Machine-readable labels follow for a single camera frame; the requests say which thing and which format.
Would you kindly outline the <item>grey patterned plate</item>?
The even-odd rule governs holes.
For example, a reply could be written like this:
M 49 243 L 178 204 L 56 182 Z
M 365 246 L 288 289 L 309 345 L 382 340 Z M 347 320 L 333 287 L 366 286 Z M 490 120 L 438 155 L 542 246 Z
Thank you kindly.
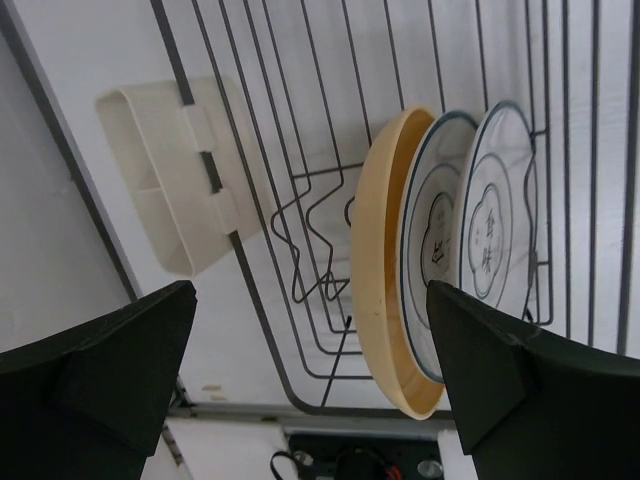
M 416 147 L 397 227 L 396 292 L 404 335 L 419 372 L 444 382 L 426 308 L 431 280 L 448 277 L 454 213 L 478 121 L 463 110 L 437 118 Z

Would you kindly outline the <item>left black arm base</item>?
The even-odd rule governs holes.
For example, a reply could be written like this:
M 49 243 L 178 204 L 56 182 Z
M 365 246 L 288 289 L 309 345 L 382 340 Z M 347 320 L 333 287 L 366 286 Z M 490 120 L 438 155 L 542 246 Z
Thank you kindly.
M 444 464 L 435 440 L 296 433 L 288 448 L 275 452 L 271 474 L 281 479 L 276 461 L 285 459 L 297 479 L 443 479 Z

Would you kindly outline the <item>white plastic cutlery holder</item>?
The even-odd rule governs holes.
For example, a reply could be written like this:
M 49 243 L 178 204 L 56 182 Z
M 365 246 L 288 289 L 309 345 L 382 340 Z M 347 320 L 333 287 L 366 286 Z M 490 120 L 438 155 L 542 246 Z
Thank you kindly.
M 170 80 L 123 86 L 96 101 L 107 142 L 160 265 L 195 277 L 248 240 L 275 202 L 236 83 L 196 77 L 185 106 Z

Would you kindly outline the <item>metal rail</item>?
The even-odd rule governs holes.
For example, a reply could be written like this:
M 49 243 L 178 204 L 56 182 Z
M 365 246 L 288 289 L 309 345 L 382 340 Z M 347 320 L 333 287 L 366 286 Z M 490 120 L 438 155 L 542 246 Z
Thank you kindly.
M 168 416 L 195 418 L 198 416 L 254 416 L 259 418 L 312 417 L 364 418 L 380 420 L 410 420 L 410 417 L 395 409 L 315 407 L 303 405 L 235 404 L 228 402 L 204 402 L 170 407 Z

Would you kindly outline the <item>white plate black outline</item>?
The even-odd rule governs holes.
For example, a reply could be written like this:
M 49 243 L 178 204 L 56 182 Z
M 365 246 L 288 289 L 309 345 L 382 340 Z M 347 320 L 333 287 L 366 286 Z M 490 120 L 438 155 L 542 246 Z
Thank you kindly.
M 521 107 L 497 102 L 483 117 L 455 204 L 451 283 L 522 319 L 537 242 L 535 145 Z

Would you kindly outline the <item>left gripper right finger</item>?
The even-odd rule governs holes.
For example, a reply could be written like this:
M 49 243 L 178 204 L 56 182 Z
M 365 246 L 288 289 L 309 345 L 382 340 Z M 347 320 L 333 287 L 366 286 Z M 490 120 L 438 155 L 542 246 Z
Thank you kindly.
M 636 479 L 639 362 L 442 281 L 427 313 L 462 450 L 481 479 Z

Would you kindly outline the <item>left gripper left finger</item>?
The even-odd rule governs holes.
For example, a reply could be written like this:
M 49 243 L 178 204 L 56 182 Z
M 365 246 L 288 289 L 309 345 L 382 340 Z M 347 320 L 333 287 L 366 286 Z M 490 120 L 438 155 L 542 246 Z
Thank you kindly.
M 1 355 L 4 479 L 138 479 L 155 454 L 191 333 L 176 281 Z

